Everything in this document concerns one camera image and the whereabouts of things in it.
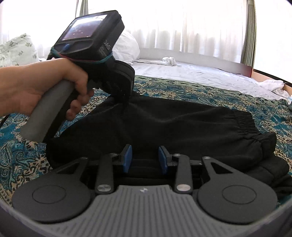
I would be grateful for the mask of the person's left hand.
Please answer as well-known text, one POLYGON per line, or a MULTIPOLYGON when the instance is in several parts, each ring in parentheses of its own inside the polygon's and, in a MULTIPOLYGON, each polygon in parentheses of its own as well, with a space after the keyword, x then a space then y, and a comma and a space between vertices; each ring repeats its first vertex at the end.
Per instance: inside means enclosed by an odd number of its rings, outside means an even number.
POLYGON ((71 102, 66 112, 67 120, 72 121, 81 111, 81 107, 88 104, 94 95, 93 90, 87 90, 87 73, 66 58, 18 66, 17 69, 20 73, 12 99, 14 102, 12 112, 29 116, 44 93, 63 79, 74 83, 75 89, 79 92, 77 99, 71 102))

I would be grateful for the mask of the person's left forearm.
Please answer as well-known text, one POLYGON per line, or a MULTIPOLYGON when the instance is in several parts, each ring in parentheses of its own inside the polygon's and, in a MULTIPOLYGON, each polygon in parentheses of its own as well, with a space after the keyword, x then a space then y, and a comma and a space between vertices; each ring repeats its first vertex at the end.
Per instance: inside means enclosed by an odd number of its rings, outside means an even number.
POLYGON ((1 116, 19 110, 19 69, 17 66, 1 68, 1 116))

